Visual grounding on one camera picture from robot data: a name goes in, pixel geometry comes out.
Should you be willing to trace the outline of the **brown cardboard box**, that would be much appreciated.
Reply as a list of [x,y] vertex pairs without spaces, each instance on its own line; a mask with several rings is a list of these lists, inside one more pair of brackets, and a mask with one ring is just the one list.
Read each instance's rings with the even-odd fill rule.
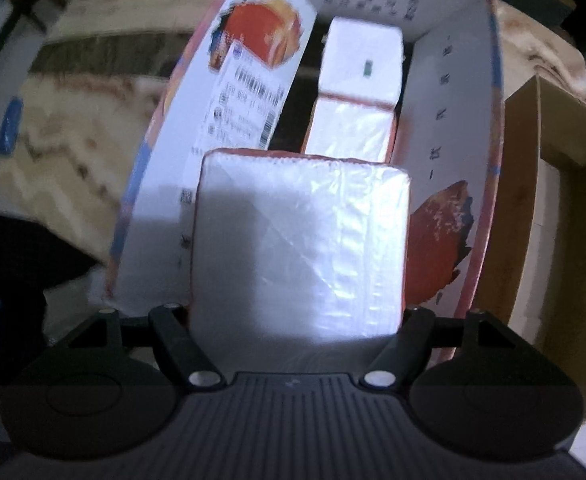
[[497,203],[473,304],[561,367],[586,411],[586,104],[539,76],[506,100]]

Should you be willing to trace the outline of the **white apple cardboard box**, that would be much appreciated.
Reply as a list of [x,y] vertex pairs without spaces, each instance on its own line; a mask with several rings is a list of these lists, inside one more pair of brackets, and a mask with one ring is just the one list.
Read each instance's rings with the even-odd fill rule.
[[214,0],[171,74],[122,196],[104,285],[115,307],[132,316],[161,304],[190,310],[196,194],[208,153],[316,156],[302,154],[302,142],[322,94],[334,18],[404,35],[395,106],[332,96],[395,111],[395,143],[382,164],[410,179],[404,308],[468,310],[501,162],[492,0]]

